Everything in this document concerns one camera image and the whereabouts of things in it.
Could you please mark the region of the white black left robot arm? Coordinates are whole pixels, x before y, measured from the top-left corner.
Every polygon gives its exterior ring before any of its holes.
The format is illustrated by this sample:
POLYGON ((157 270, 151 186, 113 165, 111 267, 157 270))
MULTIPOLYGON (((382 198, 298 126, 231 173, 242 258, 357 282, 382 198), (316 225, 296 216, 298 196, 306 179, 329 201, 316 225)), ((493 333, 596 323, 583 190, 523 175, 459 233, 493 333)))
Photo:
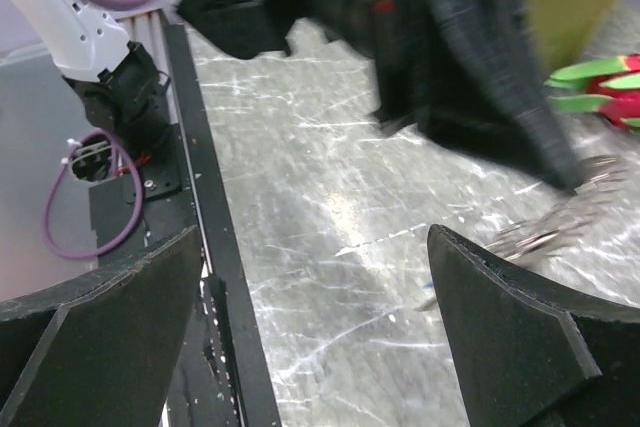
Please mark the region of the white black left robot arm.
POLYGON ((383 135, 434 143, 566 193, 584 167, 545 96, 521 0, 11 0, 47 46, 87 118, 130 149, 156 144, 160 73, 114 19, 161 4, 225 54, 292 51, 307 19, 374 65, 383 135))

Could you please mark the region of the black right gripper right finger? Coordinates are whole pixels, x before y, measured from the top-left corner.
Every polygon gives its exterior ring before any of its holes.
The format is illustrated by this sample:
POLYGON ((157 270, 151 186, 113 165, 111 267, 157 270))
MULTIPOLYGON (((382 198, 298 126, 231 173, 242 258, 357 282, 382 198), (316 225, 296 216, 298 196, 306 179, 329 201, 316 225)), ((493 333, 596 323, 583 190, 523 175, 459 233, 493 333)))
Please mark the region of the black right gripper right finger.
POLYGON ((427 244, 470 425, 638 425, 638 309, 516 266, 441 225, 427 244))

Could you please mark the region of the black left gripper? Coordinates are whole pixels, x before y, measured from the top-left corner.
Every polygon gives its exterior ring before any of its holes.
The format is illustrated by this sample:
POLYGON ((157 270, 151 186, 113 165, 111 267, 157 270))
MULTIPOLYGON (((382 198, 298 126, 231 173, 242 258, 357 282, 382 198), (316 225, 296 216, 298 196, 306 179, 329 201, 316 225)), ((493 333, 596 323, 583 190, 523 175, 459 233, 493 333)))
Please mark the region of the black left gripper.
POLYGON ((178 16, 243 60, 291 54, 300 19, 375 59, 381 130, 576 190, 583 167, 546 99, 521 0, 178 0, 178 16))

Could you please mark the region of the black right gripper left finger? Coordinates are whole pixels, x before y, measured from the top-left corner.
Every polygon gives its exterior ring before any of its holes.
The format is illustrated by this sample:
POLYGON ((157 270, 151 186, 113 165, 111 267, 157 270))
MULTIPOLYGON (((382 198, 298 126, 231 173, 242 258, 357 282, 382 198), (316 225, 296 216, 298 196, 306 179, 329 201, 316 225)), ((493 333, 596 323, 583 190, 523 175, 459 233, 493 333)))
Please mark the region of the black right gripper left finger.
POLYGON ((158 425, 201 268, 191 226, 2 302, 2 425, 158 425))

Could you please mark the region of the round metal key ring plate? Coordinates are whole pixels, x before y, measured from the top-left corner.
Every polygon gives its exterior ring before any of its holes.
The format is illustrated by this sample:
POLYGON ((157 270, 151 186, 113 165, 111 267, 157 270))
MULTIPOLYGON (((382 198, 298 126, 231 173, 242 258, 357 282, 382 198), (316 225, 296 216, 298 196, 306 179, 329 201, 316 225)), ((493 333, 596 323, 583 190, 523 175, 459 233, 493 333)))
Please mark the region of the round metal key ring plate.
POLYGON ((523 267, 532 267, 577 241, 616 200, 628 177, 625 160, 598 155, 584 160, 585 183, 560 200, 547 214, 510 224, 486 246, 493 254, 523 267))

